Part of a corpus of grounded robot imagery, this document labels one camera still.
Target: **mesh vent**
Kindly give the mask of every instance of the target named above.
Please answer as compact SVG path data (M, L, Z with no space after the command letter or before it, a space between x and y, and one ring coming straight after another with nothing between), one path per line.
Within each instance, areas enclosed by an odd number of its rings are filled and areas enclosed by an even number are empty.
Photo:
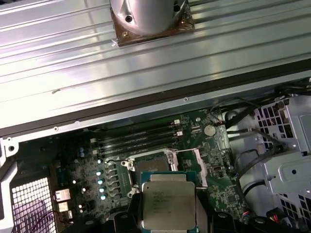
M287 214L291 219L298 220L299 217L297 208L293 203L289 202L288 200L281 199L281 204L285 214Z
M276 139L294 139L289 115L286 108L279 110L278 106L285 106L286 103L279 102L266 105L258 109L257 120L262 132L269 134ZM268 150L272 142L263 139L264 146Z
M56 233L48 178L15 187L12 195L12 233Z
M311 229L311 199L298 195L301 208L299 208L302 219L305 224Z

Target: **ribbed metal panel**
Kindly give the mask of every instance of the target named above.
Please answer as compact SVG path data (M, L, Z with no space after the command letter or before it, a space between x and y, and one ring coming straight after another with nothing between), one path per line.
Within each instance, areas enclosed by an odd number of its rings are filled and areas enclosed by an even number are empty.
M190 4L194 33L121 49L109 0L2 5L0 128L311 58L310 0Z

